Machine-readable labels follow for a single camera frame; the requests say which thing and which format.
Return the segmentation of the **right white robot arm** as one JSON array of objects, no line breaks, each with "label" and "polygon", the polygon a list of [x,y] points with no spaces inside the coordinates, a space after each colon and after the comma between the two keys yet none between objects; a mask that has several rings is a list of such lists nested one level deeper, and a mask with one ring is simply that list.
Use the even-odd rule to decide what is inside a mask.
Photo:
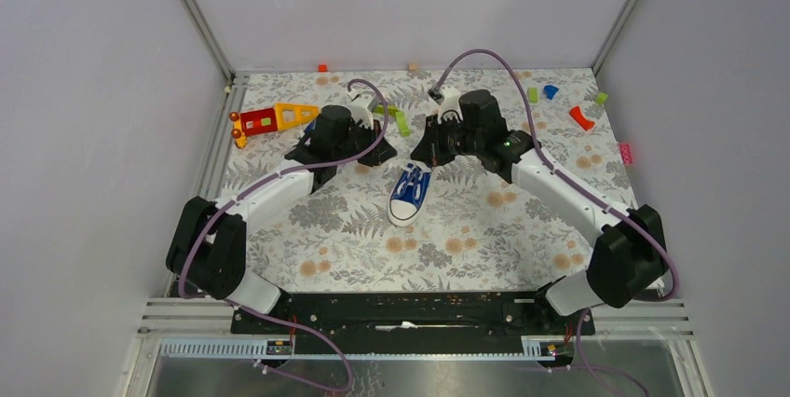
[{"label": "right white robot arm", "polygon": [[584,270],[540,290],[534,319],[543,332],[560,332],[584,308],[622,308],[642,299],[668,272],[661,218],[653,208],[616,203],[564,172],[532,135],[508,128],[490,91],[442,87],[429,95],[439,110],[427,117],[412,160],[437,168],[458,156],[476,157],[486,171],[540,199],[592,246]]}]

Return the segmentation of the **blue sneaker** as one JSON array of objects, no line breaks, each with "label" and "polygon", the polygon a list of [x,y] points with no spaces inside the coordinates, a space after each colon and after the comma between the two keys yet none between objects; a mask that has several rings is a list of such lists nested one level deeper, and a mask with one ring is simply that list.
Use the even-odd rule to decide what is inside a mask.
[{"label": "blue sneaker", "polygon": [[315,129],[315,127],[316,127],[316,124],[317,124],[317,120],[313,120],[304,128],[303,135],[302,135],[302,137],[300,139],[301,142],[306,143],[306,144],[308,143],[308,141],[312,137],[312,133],[313,133],[313,130]]},{"label": "blue sneaker", "polygon": [[397,227],[412,224],[426,201],[432,169],[418,161],[409,162],[388,198],[388,219]]}]

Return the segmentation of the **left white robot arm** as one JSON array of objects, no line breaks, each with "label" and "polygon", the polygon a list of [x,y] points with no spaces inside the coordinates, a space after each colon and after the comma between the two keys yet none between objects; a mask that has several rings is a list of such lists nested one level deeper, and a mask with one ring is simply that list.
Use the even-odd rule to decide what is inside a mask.
[{"label": "left white robot arm", "polygon": [[187,288],[194,286],[198,294],[253,310],[266,332],[283,329],[289,309],[279,301],[282,289],[246,264],[248,231],[318,191],[339,166],[393,158],[386,127],[367,105],[327,105],[271,173],[232,196],[188,200],[166,257],[180,297],[189,298]]}]

